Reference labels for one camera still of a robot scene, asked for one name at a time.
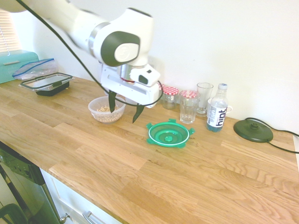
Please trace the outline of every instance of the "dishwasher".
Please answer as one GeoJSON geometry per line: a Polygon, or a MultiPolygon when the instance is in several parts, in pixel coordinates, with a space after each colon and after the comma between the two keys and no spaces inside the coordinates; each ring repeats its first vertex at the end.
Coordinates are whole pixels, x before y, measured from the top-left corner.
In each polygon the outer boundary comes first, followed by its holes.
{"type": "Polygon", "coordinates": [[[29,224],[65,223],[69,215],[59,217],[39,167],[2,142],[0,142],[0,174],[0,178],[4,179],[7,189],[14,196],[17,206],[29,224]]]}

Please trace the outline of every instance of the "cabinet drawer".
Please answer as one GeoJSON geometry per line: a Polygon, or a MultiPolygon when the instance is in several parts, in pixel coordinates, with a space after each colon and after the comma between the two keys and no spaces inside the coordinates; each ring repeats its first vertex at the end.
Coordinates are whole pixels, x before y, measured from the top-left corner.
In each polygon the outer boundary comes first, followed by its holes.
{"type": "Polygon", "coordinates": [[[65,184],[61,183],[55,177],[51,176],[47,172],[43,171],[43,176],[45,176],[45,181],[51,179],[52,186],[54,186],[54,192],[57,193],[58,201],[69,212],[73,220],[77,221],[80,224],[89,224],[86,218],[83,217],[90,215],[91,219],[95,224],[121,224],[115,218],[104,212],[99,207],[92,204],[90,201],[86,200],[84,197],[79,195],[74,190],[67,187],[65,184]]]}

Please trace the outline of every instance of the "white mug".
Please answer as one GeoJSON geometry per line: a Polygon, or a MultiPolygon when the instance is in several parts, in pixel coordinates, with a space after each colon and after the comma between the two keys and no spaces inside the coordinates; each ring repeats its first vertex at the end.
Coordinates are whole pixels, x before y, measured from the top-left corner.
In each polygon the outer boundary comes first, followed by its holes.
{"type": "MultiPolygon", "coordinates": [[[[211,109],[211,100],[212,98],[210,98],[208,101],[207,101],[207,106],[206,106],[206,116],[209,117],[209,112],[210,112],[210,109],[211,109]]],[[[233,107],[232,106],[228,106],[228,109],[226,110],[226,113],[231,113],[233,110],[233,107]]]]}

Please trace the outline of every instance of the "butcher block countertop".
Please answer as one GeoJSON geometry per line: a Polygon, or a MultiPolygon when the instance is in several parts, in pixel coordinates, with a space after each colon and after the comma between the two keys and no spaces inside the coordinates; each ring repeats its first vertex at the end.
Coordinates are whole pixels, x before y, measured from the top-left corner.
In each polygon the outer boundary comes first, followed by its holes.
{"type": "MultiPolygon", "coordinates": [[[[213,133],[197,117],[184,125],[196,131],[185,148],[161,147],[146,142],[146,125],[180,123],[178,110],[145,108],[132,124],[126,106],[107,125],[87,108],[104,95],[95,82],[76,78],[53,97],[19,83],[0,84],[0,141],[122,223],[299,223],[295,154],[242,139],[237,120],[213,133]]],[[[288,133],[274,132],[273,143],[294,150],[288,133]]]]}

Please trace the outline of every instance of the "metal handle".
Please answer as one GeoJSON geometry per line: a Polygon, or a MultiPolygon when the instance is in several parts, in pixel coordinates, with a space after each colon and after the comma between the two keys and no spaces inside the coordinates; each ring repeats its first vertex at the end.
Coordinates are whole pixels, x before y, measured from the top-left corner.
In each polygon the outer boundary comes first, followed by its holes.
{"type": "Polygon", "coordinates": [[[67,213],[65,214],[65,216],[60,217],[59,219],[60,224],[64,224],[67,218],[71,218],[71,216],[67,213]]]}
{"type": "Polygon", "coordinates": [[[91,211],[85,211],[82,213],[83,217],[90,223],[90,224],[104,224],[102,221],[99,220],[99,223],[95,223],[90,219],[90,216],[92,215],[91,211]]]}

